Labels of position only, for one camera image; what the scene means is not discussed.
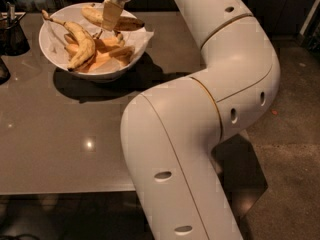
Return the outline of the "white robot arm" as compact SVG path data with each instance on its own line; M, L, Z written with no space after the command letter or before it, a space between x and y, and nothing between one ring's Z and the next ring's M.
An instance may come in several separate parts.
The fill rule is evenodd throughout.
M268 110L278 57L241 0L174 1L205 67L127 105L125 162L155 240L242 240L210 153Z

